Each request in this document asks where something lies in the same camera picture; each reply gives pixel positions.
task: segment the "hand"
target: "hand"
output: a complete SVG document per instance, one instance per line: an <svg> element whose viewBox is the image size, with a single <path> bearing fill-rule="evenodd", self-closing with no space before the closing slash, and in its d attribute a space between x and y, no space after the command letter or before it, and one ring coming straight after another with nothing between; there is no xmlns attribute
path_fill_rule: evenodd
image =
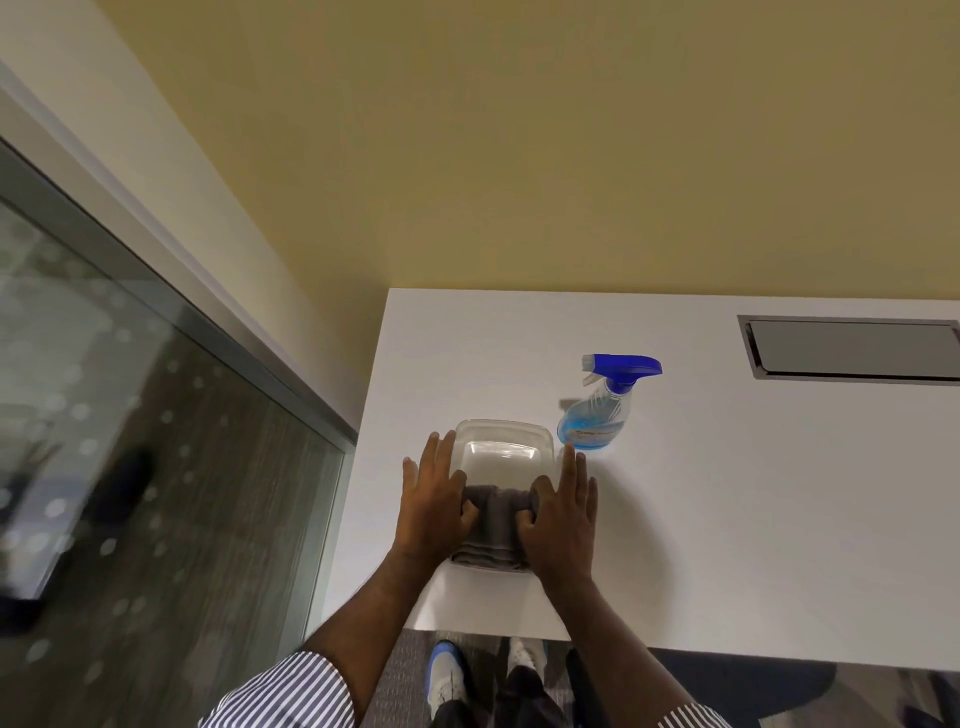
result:
<svg viewBox="0 0 960 728"><path fill-rule="evenodd" d="M464 542L480 515L469 500L461 510L467 474L449 474L455 439L452 429L442 442L439 433L431 434L419 470L413 460L403 458L403 495L392 550L430 573Z"/></svg>
<svg viewBox="0 0 960 728"><path fill-rule="evenodd" d="M546 475L534 480L533 487L540 497L537 522L530 511L520 511L516 528L530 568L552 599L564 586L590 580L597 481L587 476L587 457L566 445L557 491Z"/></svg>

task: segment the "blue spray nozzle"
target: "blue spray nozzle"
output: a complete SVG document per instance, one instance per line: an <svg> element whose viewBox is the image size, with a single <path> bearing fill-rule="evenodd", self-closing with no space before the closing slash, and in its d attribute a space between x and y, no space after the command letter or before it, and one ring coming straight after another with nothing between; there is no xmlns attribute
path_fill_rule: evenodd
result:
<svg viewBox="0 0 960 728"><path fill-rule="evenodd" d="M596 381L605 377L615 394L629 392L636 381L644 376L663 374L661 364L650 356L590 353L584 356L583 364L585 372L592 372L589 380Z"/></svg>

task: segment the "yellow wall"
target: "yellow wall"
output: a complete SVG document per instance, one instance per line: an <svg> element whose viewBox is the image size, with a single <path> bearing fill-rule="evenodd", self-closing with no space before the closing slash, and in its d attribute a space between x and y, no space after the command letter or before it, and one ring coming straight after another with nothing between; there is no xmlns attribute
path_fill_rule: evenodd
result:
<svg viewBox="0 0 960 728"><path fill-rule="evenodd" d="M389 285L960 294L955 0L99 4L362 366Z"/></svg>

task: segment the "spray bottle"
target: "spray bottle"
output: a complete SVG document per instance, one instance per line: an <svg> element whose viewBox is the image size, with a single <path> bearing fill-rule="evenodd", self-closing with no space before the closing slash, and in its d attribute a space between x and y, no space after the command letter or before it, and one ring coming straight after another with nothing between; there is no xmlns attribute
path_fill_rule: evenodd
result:
<svg viewBox="0 0 960 728"><path fill-rule="evenodd" d="M557 436L564 444L578 449L599 449L610 444L630 415L630 395L636 381L643 376L663 374L657 359L649 356L621 356L609 353L586 354L584 379L586 387L598 385L590 396L572 405L557 426Z"/></svg>

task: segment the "sneaker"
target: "sneaker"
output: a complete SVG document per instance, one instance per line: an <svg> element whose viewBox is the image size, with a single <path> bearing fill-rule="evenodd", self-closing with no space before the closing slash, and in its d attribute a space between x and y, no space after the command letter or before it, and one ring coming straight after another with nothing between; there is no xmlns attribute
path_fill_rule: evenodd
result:
<svg viewBox="0 0 960 728"><path fill-rule="evenodd" d="M546 672L546 643L543 640L511 637L510 650L507 652L507 674L513 672L518 665L535 671L543 682Z"/></svg>
<svg viewBox="0 0 960 728"><path fill-rule="evenodd" d="M441 640L433 645L424 686L431 720L437 716L440 706L449 700L469 703L469 670L467 658L456 644Z"/></svg>

